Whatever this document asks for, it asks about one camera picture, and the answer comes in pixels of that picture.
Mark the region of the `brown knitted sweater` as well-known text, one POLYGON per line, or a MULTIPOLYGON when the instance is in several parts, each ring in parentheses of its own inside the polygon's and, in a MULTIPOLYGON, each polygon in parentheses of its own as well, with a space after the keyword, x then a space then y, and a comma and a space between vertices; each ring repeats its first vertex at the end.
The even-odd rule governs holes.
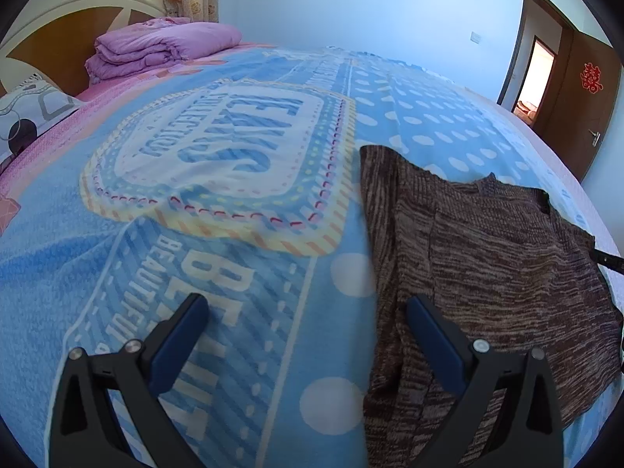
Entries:
POLYGON ((360 151, 376 273, 376 348, 364 399, 368 462, 405 467, 450 411, 407 324, 423 294, 497 350, 542 347, 565 425, 617 378, 623 318, 590 254, 594 240, 547 192, 486 176, 453 183, 383 146, 360 151))

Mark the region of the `brown wooden door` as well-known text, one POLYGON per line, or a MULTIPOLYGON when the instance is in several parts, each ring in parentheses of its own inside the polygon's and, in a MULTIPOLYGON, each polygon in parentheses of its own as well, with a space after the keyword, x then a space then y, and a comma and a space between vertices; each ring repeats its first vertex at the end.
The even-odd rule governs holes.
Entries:
POLYGON ((534 132, 579 181, 584 179, 607 133, 621 68, 620 58, 611 46, 575 31, 569 53, 555 67, 546 100, 537 115, 534 132), (588 61, 602 71, 604 89, 594 95, 581 86, 580 73, 588 61), (597 147, 591 146, 588 130, 602 134, 597 147))

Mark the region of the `red paper door decoration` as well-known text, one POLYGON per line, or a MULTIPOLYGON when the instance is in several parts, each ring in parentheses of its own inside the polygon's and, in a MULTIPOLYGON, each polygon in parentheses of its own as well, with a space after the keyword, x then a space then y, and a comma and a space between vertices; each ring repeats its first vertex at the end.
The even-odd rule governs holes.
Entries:
POLYGON ((581 86, 584 90, 594 95, 604 89, 601 82, 602 71, 593 62, 585 62, 583 71, 580 73, 581 86))

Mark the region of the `blue pink patterned bedsheet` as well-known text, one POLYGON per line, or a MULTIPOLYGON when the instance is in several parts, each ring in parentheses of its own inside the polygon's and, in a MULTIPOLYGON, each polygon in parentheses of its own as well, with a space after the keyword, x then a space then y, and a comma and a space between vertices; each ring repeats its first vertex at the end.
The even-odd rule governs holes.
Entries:
MULTIPOLYGON (((373 467, 376 273, 360 151, 453 183, 495 176, 615 251, 580 184, 493 105, 340 49, 246 46, 98 93, 1 176, 1 416, 49 462, 68 353, 144 339, 190 294, 211 319, 159 402, 204 467, 373 467)), ((564 426, 590 448, 617 378, 564 426)))

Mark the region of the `patterned white grey pillow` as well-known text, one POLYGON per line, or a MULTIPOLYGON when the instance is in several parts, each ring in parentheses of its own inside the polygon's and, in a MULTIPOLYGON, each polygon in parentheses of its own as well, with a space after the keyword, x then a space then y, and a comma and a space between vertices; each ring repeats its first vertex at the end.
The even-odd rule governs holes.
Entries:
POLYGON ((59 122, 76 112, 83 102, 64 93, 41 75, 28 76, 1 96, 1 170, 59 122))

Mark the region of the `folded pink quilt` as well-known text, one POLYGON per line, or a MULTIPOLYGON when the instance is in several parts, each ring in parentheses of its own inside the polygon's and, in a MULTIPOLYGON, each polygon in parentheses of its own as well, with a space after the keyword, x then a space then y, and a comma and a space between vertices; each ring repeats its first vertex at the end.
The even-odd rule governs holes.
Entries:
POLYGON ((241 31, 233 25, 186 17, 153 18, 97 37, 85 69, 90 85, 96 85, 213 55, 238 46, 241 40, 241 31))

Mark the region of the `cream wooden headboard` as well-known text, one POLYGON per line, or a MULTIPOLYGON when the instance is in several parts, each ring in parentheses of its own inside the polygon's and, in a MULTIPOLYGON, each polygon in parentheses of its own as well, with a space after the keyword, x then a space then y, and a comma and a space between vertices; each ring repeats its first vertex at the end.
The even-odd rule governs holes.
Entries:
POLYGON ((164 0, 28 0, 1 41, 1 92, 38 74, 78 95, 98 36, 164 14, 164 0))

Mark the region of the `brown door frame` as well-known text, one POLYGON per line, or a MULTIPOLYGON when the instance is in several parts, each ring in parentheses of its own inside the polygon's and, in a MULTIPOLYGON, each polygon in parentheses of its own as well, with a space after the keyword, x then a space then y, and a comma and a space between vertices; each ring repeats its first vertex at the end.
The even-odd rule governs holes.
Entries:
POLYGON ((529 126, 537 118, 576 26, 551 0, 523 0, 512 59, 497 104, 529 126))

